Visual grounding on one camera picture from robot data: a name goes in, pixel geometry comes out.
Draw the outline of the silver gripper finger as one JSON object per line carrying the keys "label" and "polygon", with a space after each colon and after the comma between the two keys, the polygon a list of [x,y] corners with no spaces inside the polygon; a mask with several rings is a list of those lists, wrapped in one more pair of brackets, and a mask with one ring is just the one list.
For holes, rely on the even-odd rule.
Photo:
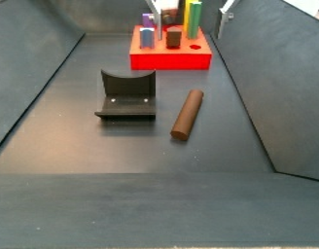
{"label": "silver gripper finger", "polygon": [[224,24],[228,21],[229,10],[232,9],[235,1],[236,0],[227,0],[223,7],[219,8],[219,23],[217,23],[216,39],[220,39],[221,37]]}
{"label": "silver gripper finger", "polygon": [[152,11],[154,17],[154,24],[157,27],[157,37],[161,40],[161,9],[160,9],[160,0],[145,0],[148,7]]}

